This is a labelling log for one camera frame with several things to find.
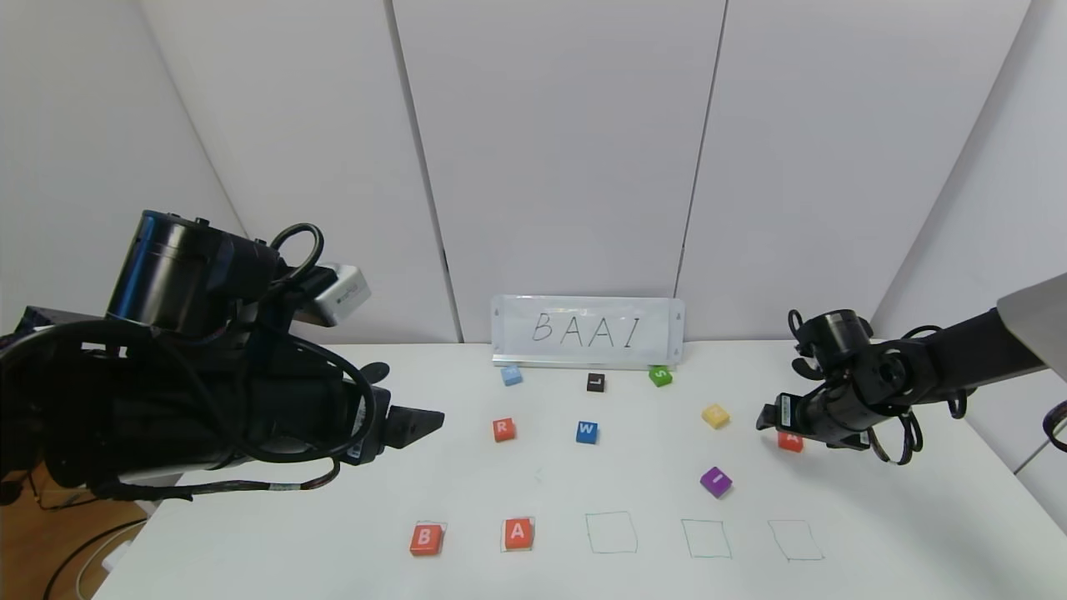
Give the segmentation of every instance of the block with letter b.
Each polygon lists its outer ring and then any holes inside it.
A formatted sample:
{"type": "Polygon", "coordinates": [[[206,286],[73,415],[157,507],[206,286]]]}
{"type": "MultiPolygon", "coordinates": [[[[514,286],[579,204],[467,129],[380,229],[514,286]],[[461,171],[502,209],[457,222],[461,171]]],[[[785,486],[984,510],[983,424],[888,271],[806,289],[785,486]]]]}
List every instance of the block with letter b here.
{"type": "Polygon", "coordinates": [[[441,553],[441,541],[445,528],[437,523],[419,523],[411,536],[411,553],[415,556],[432,556],[441,553]]]}

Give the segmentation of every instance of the white wall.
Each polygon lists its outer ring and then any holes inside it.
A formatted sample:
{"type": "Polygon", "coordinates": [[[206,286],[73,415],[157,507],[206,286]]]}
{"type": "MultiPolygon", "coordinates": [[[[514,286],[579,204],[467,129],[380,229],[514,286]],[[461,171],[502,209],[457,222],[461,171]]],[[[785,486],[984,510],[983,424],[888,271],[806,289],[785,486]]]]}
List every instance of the white wall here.
{"type": "MultiPolygon", "coordinates": [[[[1064,438],[1067,427],[1061,429],[1064,438]]],[[[1019,480],[1067,533],[1067,454],[1048,444],[1023,469],[1019,480]]]]}
{"type": "Polygon", "coordinates": [[[723,6],[396,1],[465,341],[495,294],[673,295],[723,6]]]}
{"type": "MultiPolygon", "coordinates": [[[[382,0],[145,0],[250,235],[322,227],[371,298],[318,342],[457,342],[416,131],[382,0]]],[[[299,238],[285,254],[302,258],[299,238]]]]}
{"type": "Polygon", "coordinates": [[[137,3],[0,3],[0,326],[102,314],[145,208],[241,232],[137,3]]]}
{"type": "Polygon", "coordinates": [[[678,296],[688,340],[870,317],[1026,0],[731,2],[678,296]]]}
{"type": "MultiPolygon", "coordinates": [[[[1034,0],[974,131],[874,318],[952,325],[1067,271],[1067,3],[1034,0]]],[[[969,422],[1012,469],[1067,397],[1050,372],[983,388],[969,422]]],[[[1061,467],[1067,468],[1067,456],[1061,467]]]]}

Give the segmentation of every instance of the wooden floor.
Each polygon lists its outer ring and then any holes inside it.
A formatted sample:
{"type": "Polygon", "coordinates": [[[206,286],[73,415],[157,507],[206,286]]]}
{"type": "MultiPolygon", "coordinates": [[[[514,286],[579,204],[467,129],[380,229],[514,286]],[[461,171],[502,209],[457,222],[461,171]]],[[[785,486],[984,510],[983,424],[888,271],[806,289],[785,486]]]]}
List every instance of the wooden floor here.
{"type": "MultiPolygon", "coordinates": [[[[44,470],[34,477],[42,490],[46,506],[62,503],[69,492],[60,490],[48,480],[44,470]]],[[[46,512],[37,507],[29,486],[11,506],[0,508],[0,598],[4,600],[35,600],[42,598],[52,572],[70,552],[91,537],[127,521],[144,518],[144,511],[133,503],[100,501],[57,512],[46,512]]],[[[133,530],[115,540],[137,535],[133,530]]],[[[70,562],[52,588],[51,600],[76,600],[75,575],[103,539],[87,548],[70,562]]],[[[91,598],[107,575],[99,562],[107,554],[97,556],[85,571],[82,593],[91,598]]]]}

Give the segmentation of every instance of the metal arm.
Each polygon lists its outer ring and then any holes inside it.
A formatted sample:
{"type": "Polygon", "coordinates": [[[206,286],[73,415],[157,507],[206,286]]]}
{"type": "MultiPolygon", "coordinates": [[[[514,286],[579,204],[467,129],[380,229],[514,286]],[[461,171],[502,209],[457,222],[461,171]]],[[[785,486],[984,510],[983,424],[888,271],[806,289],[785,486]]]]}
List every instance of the metal arm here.
{"type": "MultiPolygon", "coordinates": [[[[853,311],[807,322],[792,311],[790,328],[802,358],[794,369],[823,384],[805,396],[780,394],[764,406],[757,429],[775,427],[829,447],[873,447],[889,460],[873,427],[896,417],[905,427],[904,464],[922,449],[912,406],[945,401],[960,419],[967,397],[981,385],[1049,366],[1067,378],[1067,274],[1008,296],[999,306],[944,330],[919,328],[880,344],[871,344],[871,326],[853,311]],[[935,333],[913,337],[923,331],[935,333]]],[[[1049,412],[1044,427],[1053,445],[1067,452],[1054,437],[1065,419],[1067,402],[1049,412]]]]}

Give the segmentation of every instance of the blue letter block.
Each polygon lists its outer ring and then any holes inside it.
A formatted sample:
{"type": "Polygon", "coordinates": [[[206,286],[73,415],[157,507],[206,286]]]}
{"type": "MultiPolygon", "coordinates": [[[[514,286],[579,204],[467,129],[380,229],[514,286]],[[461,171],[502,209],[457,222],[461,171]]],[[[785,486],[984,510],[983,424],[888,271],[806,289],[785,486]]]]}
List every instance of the blue letter block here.
{"type": "Polygon", "coordinates": [[[523,374],[519,373],[519,367],[515,365],[504,367],[500,370],[500,375],[504,377],[505,385],[514,385],[515,383],[523,382],[523,374]]]}
{"type": "Polygon", "coordinates": [[[588,421],[578,422],[578,435],[574,438],[574,441],[579,444],[595,444],[596,443],[596,424],[590,423],[588,421]]]}

